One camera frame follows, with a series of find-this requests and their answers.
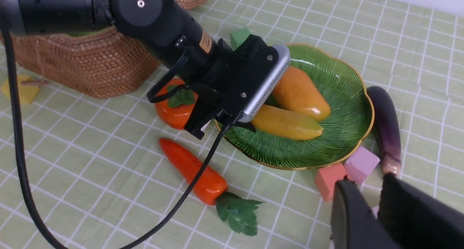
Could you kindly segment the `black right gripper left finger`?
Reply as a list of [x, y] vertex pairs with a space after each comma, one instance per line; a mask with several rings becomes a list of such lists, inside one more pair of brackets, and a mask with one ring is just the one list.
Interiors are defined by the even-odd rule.
[[335, 183], [330, 219], [335, 249], [400, 249], [349, 179]]

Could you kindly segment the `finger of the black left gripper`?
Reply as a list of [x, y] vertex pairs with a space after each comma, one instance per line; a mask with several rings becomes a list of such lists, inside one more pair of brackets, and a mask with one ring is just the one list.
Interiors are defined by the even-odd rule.
[[184, 130], [200, 140], [204, 136], [202, 128], [221, 111], [222, 94], [203, 83], [190, 84], [187, 88], [196, 93], [197, 100]]
[[253, 124], [251, 122], [247, 122], [247, 123], [244, 123], [244, 122], [236, 122], [236, 126], [239, 127], [239, 128], [244, 128], [244, 129], [247, 129], [251, 132], [256, 132], [256, 128], [253, 126]]

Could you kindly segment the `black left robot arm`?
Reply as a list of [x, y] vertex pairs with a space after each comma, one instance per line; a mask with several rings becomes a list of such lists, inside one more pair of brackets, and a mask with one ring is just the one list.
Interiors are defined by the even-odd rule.
[[146, 94], [151, 103], [183, 90], [197, 95], [184, 129], [203, 137], [211, 119], [255, 132], [243, 121], [244, 105], [235, 104], [230, 87], [236, 70], [250, 58], [234, 52], [210, 34], [175, 0], [1, 0], [1, 34], [7, 55], [10, 91], [17, 91], [16, 62], [11, 34], [19, 36], [88, 32], [114, 26], [137, 39], [169, 71]]

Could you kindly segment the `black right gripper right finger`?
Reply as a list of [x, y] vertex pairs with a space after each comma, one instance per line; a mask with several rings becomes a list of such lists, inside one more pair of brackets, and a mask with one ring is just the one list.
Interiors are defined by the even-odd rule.
[[392, 173], [383, 178], [378, 221], [403, 249], [462, 249], [463, 214]]

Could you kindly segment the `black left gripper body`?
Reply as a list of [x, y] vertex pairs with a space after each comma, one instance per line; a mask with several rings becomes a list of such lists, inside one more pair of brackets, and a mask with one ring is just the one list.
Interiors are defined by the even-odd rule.
[[[203, 83], [220, 92], [223, 97], [225, 87], [221, 85], [221, 81], [228, 67], [227, 60], [235, 50], [231, 49], [224, 40], [214, 43], [212, 50], [207, 54], [200, 46], [195, 46], [187, 40], [179, 40], [178, 47], [183, 50], [183, 57], [188, 58], [187, 65], [191, 63], [196, 65], [187, 74], [181, 73], [185, 88], [188, 89], [190, 84]], [[230, 118], [238, 120], [238, 117], [230, 117], [221, 109], [213, 119], [225, 121]]]

